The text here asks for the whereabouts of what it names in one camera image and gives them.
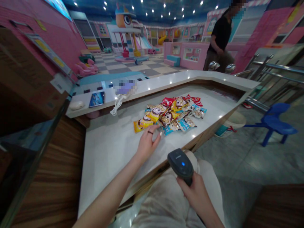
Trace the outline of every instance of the yellow slide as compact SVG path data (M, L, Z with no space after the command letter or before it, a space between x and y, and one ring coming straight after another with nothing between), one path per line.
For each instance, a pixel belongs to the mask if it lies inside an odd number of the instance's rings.
M164 37L162 37L162 38L160 38L160 39L158 39L158 45L163 45L163 43L164 43L164 40L167 38L167 36L165 35Z

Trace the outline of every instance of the trash bin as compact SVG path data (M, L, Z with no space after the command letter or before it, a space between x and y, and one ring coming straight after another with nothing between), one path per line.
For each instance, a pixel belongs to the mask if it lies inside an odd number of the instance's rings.
M242 128L246 124L246 118L241 113L235 111L226 122L217 130L215 135L220 138L226 138L236 129Z

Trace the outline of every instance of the white pants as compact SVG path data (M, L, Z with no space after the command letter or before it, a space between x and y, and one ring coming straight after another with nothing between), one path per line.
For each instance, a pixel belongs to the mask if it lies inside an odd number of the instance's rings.
M222 223L224 221L223 199L219 181L213 167L205 160L197 160L191 151L186 151L194 171L203 177L208 195ZM150 188L142 203L133 228L184 228L205 227L196 212L189 206L172 168L168 169Z

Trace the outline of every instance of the blue chair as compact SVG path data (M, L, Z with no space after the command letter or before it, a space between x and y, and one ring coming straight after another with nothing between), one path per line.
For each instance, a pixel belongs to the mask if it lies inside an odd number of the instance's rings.
M265 127L268 129L268 133L262 143L263 147L267 146L268 140L270 139L274 131L279 133L280 135L283 135L281 143L284 144L288 135L293 135L298 133L298 130L293 128L293 126L280 121L279 116L282 113L286 112L289 108L290 108L290 104L285 104L285 103L274 104L261 119L261 123L256 123L254 125L245 125L244 127Z

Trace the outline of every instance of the hand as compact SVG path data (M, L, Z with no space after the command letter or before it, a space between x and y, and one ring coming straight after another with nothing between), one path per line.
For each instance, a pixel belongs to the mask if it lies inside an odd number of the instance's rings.
M179 177L177 177L177 182L184 192L184 196L188 199L190 206L201 217L204 211L208 210L205 210L205 208L212 206L202 176L194 172L190 187Z
M159 144L159 141L161 140L162 132L158 133L154 142L152 141L153 135L148 133L148 131L154 133L157 128L159 128L158 124L149 126L140 137L136 154L141 157L143 162L145 162L153 154L154 150Z
M222 49L218 49L218 50L216 51L216 53L218 54L218 56L221 56L221 55L224 54L224 51L223 51Z

